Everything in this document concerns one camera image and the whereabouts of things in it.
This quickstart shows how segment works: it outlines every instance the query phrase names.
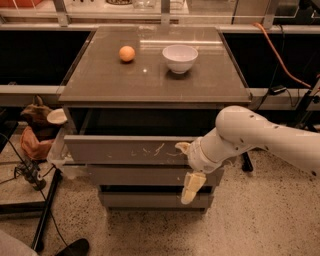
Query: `plate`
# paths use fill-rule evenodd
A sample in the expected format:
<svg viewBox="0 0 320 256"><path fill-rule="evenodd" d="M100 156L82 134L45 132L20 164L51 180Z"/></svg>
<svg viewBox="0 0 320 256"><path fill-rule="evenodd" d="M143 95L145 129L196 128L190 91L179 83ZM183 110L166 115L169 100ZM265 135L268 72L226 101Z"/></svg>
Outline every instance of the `plate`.
<svg viewBox="0 0 320 256"><path fill-rule="evenodd" d="M67 116L62 108L55 109L49 113L47 120L52 124L64 124L67 122Z"/></svg>

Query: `white robotic arm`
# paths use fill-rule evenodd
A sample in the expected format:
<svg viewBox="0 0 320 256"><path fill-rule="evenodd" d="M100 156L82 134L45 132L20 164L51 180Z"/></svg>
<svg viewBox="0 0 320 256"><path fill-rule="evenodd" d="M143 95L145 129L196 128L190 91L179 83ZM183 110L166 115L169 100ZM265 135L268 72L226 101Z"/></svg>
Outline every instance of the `white robotic arm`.
<svg viewBox="0 0 320 256"><path fill-rule="evenodd" d="M303 170L320 172L320 134L269 122L249 109L226 107L216 118L216 127L191 144L176 147L188 156L194 170L185 178L182 203L192 202L205 183L205 174L221 167L225 160L253 148L261 148Z"/></svg>

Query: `person's foot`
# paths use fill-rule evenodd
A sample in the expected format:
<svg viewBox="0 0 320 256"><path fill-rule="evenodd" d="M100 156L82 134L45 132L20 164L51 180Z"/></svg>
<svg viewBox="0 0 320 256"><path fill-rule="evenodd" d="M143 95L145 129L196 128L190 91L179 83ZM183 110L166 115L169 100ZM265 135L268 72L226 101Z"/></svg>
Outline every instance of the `person's foot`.
<svg viewBox="0 0 320 256"><path fill-rule="evenodd" d="M56 256L86 256L88 251L89 242L86 239L81 238L56 254Z"/></svg>

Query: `drawer front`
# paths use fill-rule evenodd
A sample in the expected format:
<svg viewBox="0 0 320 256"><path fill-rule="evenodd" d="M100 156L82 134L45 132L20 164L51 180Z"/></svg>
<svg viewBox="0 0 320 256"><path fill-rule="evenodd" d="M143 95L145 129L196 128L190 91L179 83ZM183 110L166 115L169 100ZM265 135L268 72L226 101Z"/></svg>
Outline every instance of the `drawer front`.
<svg viewBox="0 0 320 256"><path fill-rule="evenodd" d="M149 185L183 186L189 167L183 166L108 166L88 165L88 173L95 185ZM207 175L205 186L215 187L219 177L216 173Z"/></svg>
<svg viewBox="0 0 320 256"><path fill-rule="evenodd" d="M124 193L99 193L99 198L105 207L124 208L208 208L213 196L208 194L197 195L192 203L184 205L178 194L124 194Z"/></svg>
<svg viewBox="0 0 320 256"><path fill-rule="evenodd" d="M196 137L67 135L65 143L75 163L187 165L177 142Z"/></svg>

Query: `speckled floor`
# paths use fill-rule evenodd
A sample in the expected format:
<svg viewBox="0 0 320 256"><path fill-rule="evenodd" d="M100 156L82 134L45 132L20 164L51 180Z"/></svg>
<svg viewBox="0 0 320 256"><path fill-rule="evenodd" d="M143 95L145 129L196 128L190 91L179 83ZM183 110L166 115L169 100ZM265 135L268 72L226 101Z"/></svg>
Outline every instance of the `speckled floor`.
<svg viewBox="0 0 320 256"><path fill-rule="evenodd" d="M19 146L19 132L11 139ZM227 166L206 214L175 211L112 211L100 204L88 177L64 177L52 207L67 243L86 238L91 256L320 255L320 181L264 151L251 151L255 171L242 160ZM7 144L0 155L0 182L13 177L18 161ZM49 169L41 164L41 173ZM45 179L47 193L53 172ZM22 177L0 185L0 203L42 200ZM0 216L0 229L27 245L38 215ZM49 220L40 255L64 248Z"/></svg>

